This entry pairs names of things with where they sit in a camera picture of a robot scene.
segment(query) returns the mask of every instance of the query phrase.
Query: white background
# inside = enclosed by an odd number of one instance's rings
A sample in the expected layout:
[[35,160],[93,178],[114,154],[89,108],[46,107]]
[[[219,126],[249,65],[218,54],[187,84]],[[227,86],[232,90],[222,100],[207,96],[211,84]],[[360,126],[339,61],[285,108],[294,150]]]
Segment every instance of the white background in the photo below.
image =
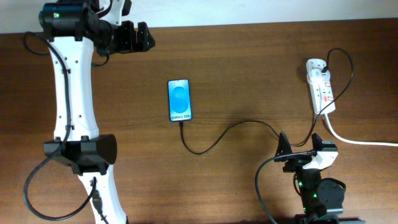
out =
[[[0,32],[41,31],[45,2],[0,0]],[[149,27],[398,17],[398,0],[132,0],[128,19]]]

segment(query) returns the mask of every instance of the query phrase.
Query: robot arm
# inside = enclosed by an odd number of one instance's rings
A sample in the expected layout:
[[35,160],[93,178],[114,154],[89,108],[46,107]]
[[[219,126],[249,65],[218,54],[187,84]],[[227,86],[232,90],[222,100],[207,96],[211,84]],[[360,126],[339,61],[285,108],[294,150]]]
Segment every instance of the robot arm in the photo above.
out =
[[[96,177],[91,206],[97,224],[104,223],[104,218],[112,224],[126,224],[128,220],[119,202],[113,177],[116,138],[112,134],[100,135],[95,120],[91,59],[95,46],[100,56],[108,57],[115,53],[146,52],[155,46],[145,22],[138,23],[138,34],[131,21],[122,22],[122,16],[129,14],[130,7],[130,0],[110,0],[103,10],[98,0],[59,0],[45,4],[39,15],[45,38],[63,58],[68,70],[72,128],[65,149],[54,160],[71,167],[88,194]],[[57,94],[57,122],[54,140],[44,143],[47,156],[61,144],[67,125],[64,76],[57,57],[53,53],[51,55]]]

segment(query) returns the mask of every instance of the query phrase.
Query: smartphone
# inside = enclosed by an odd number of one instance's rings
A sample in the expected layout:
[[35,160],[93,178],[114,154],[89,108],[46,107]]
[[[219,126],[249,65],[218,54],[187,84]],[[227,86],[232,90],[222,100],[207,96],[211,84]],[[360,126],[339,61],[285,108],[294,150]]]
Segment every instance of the smartphone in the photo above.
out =
[[169,106],[171,121],[186,121],[192,119],[188,80],[169,81]]

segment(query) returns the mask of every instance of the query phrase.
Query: white cable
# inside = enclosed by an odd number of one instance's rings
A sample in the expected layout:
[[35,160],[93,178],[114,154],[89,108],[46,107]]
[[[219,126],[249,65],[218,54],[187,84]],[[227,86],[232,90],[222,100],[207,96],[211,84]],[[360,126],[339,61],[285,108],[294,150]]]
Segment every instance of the white cable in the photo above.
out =
[[329,121],[329,117],[328,114],[324,114],[323,118],[325,119],[328,128],[330,130],[330,132],[336,137],[338,138],[340,141],[343,142],[347,142],[347,143],[351,143],[351,144],[362,144],[362,145],[373,145],[373,146],[395,146],[398,147],[398,143],[389,143],[389,142],[361,142],[361,141],[352,141],[352,140],[347,140],[345,138],[340,137],[339,135],[337,135],[335,133],[335,131],[333,130],[333,128],[331,127],[330,121]]

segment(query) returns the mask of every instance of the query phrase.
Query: extension socket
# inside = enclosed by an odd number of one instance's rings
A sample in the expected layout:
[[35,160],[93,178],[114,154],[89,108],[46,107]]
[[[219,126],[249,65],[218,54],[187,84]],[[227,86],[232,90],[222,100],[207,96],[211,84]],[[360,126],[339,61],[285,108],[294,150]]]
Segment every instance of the extension socket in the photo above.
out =
[[[307,81],[310,84],[313,110],[315,114],[328,106],[333,100],[333,93],[330,85],[329,70],[322,73],[322,69],[326,66],[326,62],[322,59],[310,59],[306,63]],[[321,114],[328,114],[336,109],[333,102],[330,106],[322,111]]]

